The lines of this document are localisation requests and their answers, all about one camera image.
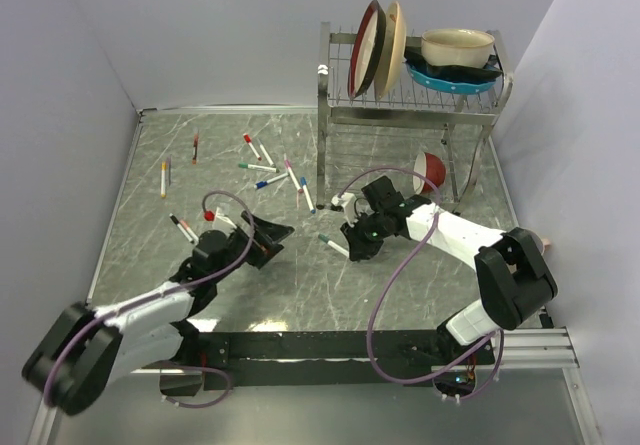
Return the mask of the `dark blue marker pen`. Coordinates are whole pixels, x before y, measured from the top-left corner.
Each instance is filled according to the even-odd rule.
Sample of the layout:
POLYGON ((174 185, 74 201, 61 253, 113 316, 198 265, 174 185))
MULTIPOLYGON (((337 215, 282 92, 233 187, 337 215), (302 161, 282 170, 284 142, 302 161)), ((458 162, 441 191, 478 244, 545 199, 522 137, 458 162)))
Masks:
POLYGON ((286 172, 282 173, 282 174, 279 174, 279 175, 276 175, 276 176, 268 178, 266 180, 262 180, 262 181, 257 182, 254 185, 254 189, 255 190, 259 190, 259 189, 265 188, 268 185, 274 184, 274 183, 279 182, 281 180, 285 180, 286 178, 289 178, 289 174, 286 173, 286 172))

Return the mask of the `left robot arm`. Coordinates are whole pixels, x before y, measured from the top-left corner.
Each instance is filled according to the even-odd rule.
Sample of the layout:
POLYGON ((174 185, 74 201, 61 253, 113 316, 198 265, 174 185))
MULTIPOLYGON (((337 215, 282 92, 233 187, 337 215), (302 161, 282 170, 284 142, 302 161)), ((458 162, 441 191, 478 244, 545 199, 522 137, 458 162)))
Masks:
POLYGON ((161 285, 112 305, 76 302, 61 312, 21 370, 47 406, 74 416, 109 384, 147 365, 203 367, 206 354, 190 318, 216 298, 220 281, 243 264, 261 269, 294 232, 247 211, 241 217, 249 231, 222 214, 208 216, 212 229, 161 285))

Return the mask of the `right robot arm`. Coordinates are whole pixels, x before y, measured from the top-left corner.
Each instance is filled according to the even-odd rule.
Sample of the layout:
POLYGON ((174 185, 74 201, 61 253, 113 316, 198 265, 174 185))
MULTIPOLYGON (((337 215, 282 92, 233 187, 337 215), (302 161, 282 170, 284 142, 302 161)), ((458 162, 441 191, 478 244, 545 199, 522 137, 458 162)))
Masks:
POLYGON ((450 213, 427 197, 406 198, 386 176, 366 185, 362 193, 369 212, 358 211, 352 193, 331 200, 345 214, 341 232, 351 261, 369 260, 385 239, 403 237, 416 244, 412 258, 430 245, 476 275, 478 299, 441 323, 428 342, 427 355, 437 362, 460 363, 482 340, 515 330, 556 297, 558 287, 535 233, 520 227, 489 228, 450 213))

